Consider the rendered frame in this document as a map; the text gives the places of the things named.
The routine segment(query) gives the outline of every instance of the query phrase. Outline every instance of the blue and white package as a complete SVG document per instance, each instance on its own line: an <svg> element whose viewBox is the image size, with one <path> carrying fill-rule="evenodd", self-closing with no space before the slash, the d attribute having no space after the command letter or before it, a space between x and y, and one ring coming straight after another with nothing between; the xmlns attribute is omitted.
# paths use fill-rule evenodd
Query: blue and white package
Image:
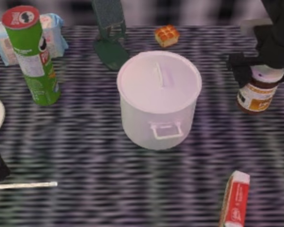
<svg viewBox="0 0 284 227"><path fill-rule="evenodd" d="M63 20L56 14L49 13L40 15L40 22L45 36L47 47L51 58L62 57L64 51L68 49L68 45L61 35ZM0 56L5 64L17 65L18 61L14 53L14 49L10 43L5 27L0 22Z"/></svg>

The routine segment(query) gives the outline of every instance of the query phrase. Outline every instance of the robotic arm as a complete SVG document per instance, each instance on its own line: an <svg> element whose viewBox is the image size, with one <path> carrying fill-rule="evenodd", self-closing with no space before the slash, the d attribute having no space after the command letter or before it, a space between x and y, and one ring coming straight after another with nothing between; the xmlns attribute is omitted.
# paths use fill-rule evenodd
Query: robotic arm
<svg viewBox="0 0 284 227"><path fill-rule="evenodd" d="M284 0L261 1L273 24L252 28L257 39L258 56L246 58L243 53L231 54L228 60L228 66L240 87L251 79L250 66L267 65L273 69L284 69Z"/></svg>

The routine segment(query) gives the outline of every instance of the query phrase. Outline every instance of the toothpaste box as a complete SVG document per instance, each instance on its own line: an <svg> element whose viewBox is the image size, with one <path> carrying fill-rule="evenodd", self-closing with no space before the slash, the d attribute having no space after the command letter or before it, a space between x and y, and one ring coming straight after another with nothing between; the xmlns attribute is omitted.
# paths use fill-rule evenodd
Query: toothpaste box
<svg viewBox="0 0 284 227"><path fill-rule="evenodd" d="M64 51L68 49L68 44L61 35L63 20L58 15L49 13L41 15L40 22L51 58L62 57L64 55ZM6 33L5 27L1 22L0 56L5 66L18 64L18 60L10 43L8 34Z"/></svg>
<svg viewBox="0 0 284 227"><path fill-rule="evenodd" d="M244 227L250 176L235 171L225 190L219 227Z"/></svg>

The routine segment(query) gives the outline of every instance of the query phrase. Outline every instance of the white pot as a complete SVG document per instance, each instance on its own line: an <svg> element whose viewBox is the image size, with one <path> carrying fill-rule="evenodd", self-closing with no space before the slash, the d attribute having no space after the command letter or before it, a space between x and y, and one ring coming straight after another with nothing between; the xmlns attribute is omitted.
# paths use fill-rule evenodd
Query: white pot
<svg viewBox="0 0 284 227"><path fill-rule="evenodd" d="M162 150L188 136L202 87L188 59L167 51L142 52L122 66L117 85L123 129L135 144Z"/></svg>

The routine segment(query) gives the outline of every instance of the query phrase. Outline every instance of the green can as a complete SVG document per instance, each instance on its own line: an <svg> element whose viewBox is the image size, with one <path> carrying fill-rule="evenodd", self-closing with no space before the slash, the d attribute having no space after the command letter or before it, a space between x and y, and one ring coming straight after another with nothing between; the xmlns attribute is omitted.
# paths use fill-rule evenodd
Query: green can
<svg viewBox="0 0 284 227"><path fill-rule="evenodd" d="M54 104L61 91L47 49L39 11L32 6L17 6L2 17L27 86L36 104Z"/></svg>

